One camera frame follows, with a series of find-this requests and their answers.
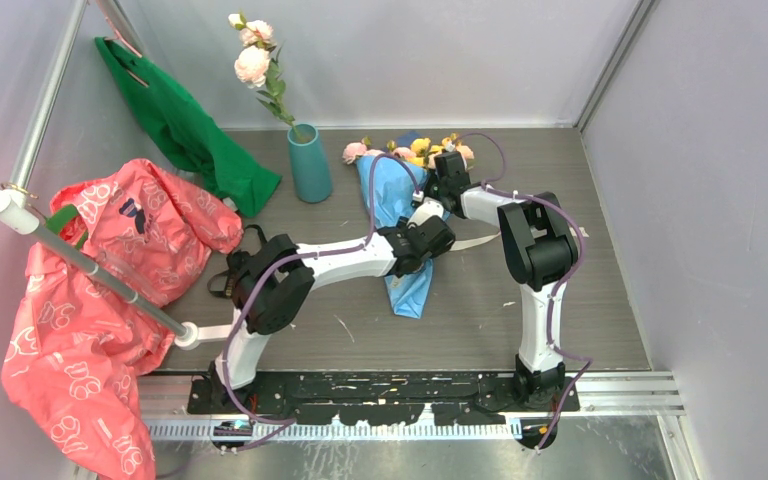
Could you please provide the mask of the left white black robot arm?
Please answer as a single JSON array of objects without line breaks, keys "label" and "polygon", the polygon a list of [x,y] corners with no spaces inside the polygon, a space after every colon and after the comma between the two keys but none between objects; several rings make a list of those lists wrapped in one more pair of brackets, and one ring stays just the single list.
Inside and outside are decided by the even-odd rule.
[{"label": "left white black robot arm", "polygon": [[233,275],[231,330],[215,360],[215,403],[229,413],[248,406],[250,384],[271,335],[295,320],[311,292],[359,278],[414,274],[450,251],[455,240],[446,221],[433,215],[327,244],[295,243],[281,234],[255,254],[244,254]]}]

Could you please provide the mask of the blue paper bouquet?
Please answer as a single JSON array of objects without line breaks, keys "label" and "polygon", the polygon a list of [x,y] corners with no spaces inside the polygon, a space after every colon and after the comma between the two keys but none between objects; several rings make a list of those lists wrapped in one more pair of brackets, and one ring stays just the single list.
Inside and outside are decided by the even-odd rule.
[{"label": "blue paper bouquet", "polygon": [[[367,140],[351,142],[342,152],[343,162],[354,164],[357,168],[363,202],[374,205],[372,217],[377,228],[395,226],[400,217],[410,217],[415,211],[411,205],[414,186],[423,187],[429,176],[429,171],[417,163],[417,158],[407,147],[395,149],[395,154],[404,159],[407,169],[399,166],[397,161],[386,158],[374,163],[379,154],[380,151]],[[384,279],[395,315],[413,319],[422,317],[433,273],[433,262],[428,260],[417,273]]]}]

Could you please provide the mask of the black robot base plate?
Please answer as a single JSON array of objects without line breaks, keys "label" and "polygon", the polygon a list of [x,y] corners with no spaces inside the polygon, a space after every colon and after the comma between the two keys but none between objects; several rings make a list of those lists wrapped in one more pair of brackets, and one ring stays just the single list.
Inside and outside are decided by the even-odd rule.
[{"label": "black robot base plate", "polygon": [[235,394],[231,400],[217,374],[201,374],[191,382],[186,410],[236,414],[243,404],[265,418],[349,426],[411,425],[428,411],[434,425],[455,426],[499,424],[507,413],[580,408],[576,390],[566,398],[558,392],[518,395],[510,372],[260,372]]}]

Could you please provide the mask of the cream printed ribbon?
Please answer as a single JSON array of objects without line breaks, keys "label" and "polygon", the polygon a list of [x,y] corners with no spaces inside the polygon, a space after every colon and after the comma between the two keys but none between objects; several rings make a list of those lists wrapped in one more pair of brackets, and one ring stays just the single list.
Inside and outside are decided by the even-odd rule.
[{"label": "cream printed ribbon", "polygon": [[[589,233],[584,228],[570,227],[569,230],[573,237],[578,237],[578,236],[582,236],[583,238],[590,237]],[[496,238],[499,238],[500,235],[501,235],[501,232],[496,231],[494,234],[491,234],[491,235],[486,235],[486,236],[481,236],[481,237],[476,237],[476,238],[466,239],[466,240],[456,240],[452,244],[450,251],[455,252],[455,251],[462,251],[462,250],[478,247],[478,246],[487,244],[489,242],[492,242]]]}]

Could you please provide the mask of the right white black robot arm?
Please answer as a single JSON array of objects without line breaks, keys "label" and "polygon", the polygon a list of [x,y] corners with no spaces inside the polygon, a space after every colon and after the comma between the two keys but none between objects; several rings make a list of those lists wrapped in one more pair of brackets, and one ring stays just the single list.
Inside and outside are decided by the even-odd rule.
[{"label": "right white black robot arm", "polygon": [[434,163],[425,196],[455,216],[494,226],[501,234],[508,272],[522,295],[513,398],[527,410],[540,410],[565,384],[561,303],[580,259],[569,216],[551,192],[526,195],[472,182],[457,151],[442,153]]}]

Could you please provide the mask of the teal ceramic vase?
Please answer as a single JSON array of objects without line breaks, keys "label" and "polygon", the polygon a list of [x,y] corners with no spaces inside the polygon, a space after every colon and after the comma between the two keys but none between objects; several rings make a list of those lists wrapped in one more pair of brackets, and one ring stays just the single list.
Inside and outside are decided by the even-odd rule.
[{"label": "teal ceramic vase", "polygon": [[318,129],[306,123],[296,124],[287,132],[287,141],[297,197],[311,204],[326,200],[333,184]]}]

